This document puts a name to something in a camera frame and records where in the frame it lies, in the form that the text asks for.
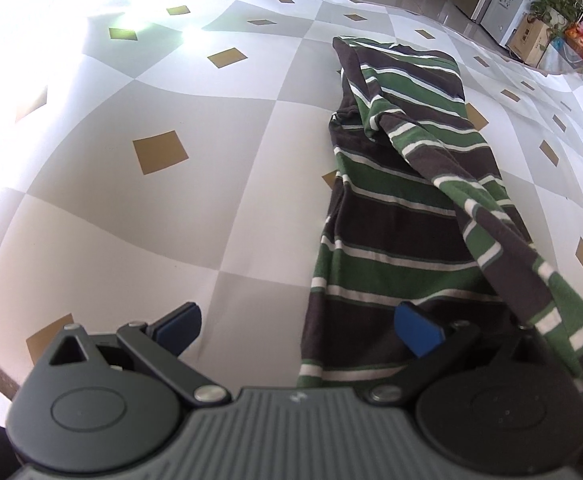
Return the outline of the green brown striped shirt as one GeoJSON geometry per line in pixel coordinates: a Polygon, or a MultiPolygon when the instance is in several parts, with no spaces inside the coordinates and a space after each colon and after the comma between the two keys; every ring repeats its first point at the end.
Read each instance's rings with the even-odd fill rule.
{"type": "Polygon", "coordinates": [[[337,174],[301,338],[302,388],[369,385],[413,352],[410,302],[488,333],[532,327],[583,392],[583,299],[535,249],[447,53],[337,37],[337,174]]]}

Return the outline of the brown cardboard box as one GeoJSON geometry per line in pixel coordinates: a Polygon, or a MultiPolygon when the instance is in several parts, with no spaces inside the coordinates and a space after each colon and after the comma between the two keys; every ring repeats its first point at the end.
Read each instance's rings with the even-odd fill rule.
{"type": "Polygon", "coordinates": [[[523,64],[537,67],[549,44],[549,25],[525,14],[507,47],[523,64]]]}

